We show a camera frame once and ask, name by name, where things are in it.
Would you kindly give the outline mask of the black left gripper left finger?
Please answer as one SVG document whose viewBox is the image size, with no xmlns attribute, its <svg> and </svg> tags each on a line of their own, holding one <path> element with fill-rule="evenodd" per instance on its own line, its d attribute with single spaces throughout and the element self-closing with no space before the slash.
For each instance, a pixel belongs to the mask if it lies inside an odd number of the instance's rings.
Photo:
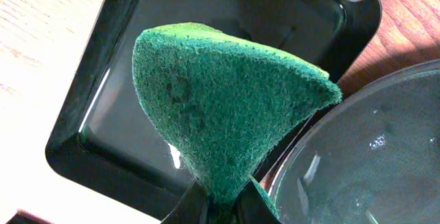
<svg viewBox="0 0 440 224">
<path fill-rule="evenodd" d="M 197 181 L 193 181 L 177 206 L 161 221 L 161 224 L 207 224 L 208 208 L 209 198 L 205 190 Z"/>
</svg>

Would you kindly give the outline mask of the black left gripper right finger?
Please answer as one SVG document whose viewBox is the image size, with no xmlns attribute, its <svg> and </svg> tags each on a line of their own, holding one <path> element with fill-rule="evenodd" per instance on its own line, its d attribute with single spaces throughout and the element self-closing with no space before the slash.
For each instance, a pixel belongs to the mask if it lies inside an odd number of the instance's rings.
<svg viewBox="0 0 440 224">
<path fill-rule="evenodd" d="M 237 224 L 281 224 L 252 180 L 249 180 L 236 198 L 235 216 Z"/>
</svg>

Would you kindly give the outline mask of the green scouring sponge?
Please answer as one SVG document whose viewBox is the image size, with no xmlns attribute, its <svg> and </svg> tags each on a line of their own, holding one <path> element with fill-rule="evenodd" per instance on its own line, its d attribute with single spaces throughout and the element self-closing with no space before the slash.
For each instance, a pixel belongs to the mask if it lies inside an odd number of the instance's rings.
<svg viewBox="0 0 440 224">
<path fill-rule="evenodd" d="M 319 67 L 200 23 L 144 30 L 132 75 L 142 110 L 223 213 L 288 132 L 342 98 Z"/>
</svg>

